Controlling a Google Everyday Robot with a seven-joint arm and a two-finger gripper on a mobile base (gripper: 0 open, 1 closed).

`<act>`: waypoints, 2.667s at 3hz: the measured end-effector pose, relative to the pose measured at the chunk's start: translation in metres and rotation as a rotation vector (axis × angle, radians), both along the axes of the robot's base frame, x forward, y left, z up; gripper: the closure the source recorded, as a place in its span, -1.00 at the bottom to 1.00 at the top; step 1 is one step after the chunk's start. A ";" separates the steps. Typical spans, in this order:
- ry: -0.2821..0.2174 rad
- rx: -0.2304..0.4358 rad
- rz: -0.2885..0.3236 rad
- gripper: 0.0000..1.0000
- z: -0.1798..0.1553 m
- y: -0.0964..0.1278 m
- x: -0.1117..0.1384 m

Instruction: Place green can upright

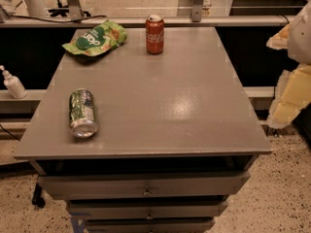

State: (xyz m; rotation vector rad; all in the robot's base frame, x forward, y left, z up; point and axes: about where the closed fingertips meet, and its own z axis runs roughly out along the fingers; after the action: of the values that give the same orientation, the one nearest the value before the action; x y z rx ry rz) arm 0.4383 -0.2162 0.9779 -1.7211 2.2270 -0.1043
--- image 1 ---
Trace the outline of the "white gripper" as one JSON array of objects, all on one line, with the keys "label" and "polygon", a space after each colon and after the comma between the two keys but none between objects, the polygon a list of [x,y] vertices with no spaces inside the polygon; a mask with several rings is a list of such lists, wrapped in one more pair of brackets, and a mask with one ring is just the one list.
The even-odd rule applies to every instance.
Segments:
[{"label": "white gripper", "polygon": [[287,24],[270,37],[266,45],[274,50],[288,49],[289,58],[299,63],[293,71],[284,70],[280,76],[275,98],[269,109],[266,124],[282,129],[311,103],[311,1]]}]

